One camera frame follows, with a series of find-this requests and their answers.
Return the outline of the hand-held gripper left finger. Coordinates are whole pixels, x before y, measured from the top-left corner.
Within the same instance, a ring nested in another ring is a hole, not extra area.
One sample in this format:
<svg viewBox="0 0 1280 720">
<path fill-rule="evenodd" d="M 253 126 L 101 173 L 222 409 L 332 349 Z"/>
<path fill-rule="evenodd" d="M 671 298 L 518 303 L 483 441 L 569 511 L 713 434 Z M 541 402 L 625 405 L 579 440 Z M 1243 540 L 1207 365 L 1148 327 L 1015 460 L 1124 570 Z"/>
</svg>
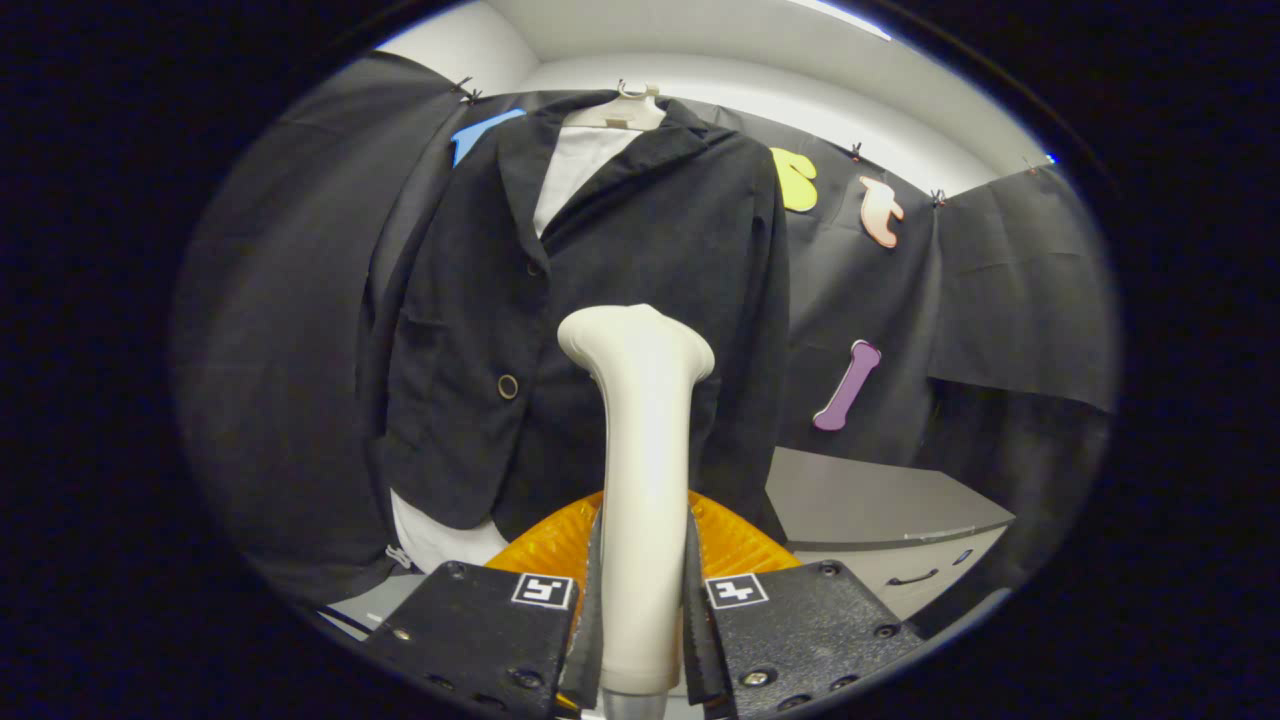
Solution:
<svg viewBox="0 0 1280 720">
<path fill-rule="evenodd" d="M 576 717 L 599 703 L 600 495 L 515 541 L 495 523 L 456 529 L 399 497 L 396 534 L 420 584 L 367 638 L 381 661 L 492 719 Z"/>
</svg>

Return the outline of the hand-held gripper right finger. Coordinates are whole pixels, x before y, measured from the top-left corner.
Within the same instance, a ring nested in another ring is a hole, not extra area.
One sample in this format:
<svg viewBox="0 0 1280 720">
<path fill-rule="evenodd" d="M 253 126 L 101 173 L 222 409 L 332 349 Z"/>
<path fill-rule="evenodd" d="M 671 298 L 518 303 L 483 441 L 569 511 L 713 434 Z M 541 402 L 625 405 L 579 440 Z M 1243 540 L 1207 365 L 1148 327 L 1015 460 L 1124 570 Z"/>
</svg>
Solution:
<svg viewBox="0 0 1280 720">
<path fill-rule="evenodd" d="M 803 562 L 691 493 L 684 684 L 707 719 L 800 719 L 895 673 L 924 646 L 845 564 Z"/>
</svg>

